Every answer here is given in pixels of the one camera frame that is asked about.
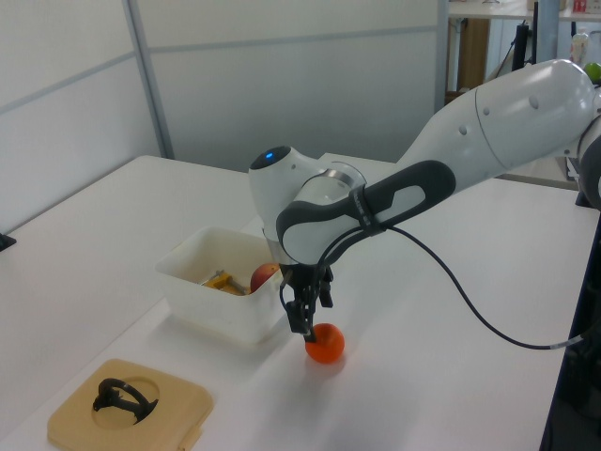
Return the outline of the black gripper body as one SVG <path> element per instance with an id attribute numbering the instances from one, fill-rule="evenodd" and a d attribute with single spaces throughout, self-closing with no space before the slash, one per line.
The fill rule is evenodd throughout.
<path id="1" fill-rule="evenodd" d="M 329 265 L 282 264 L 280 270 L 285 283 L 295 294 L 302 293 L 306 288 L 315 288 L 317 291 L 331 290 L 333 273 Z"/>

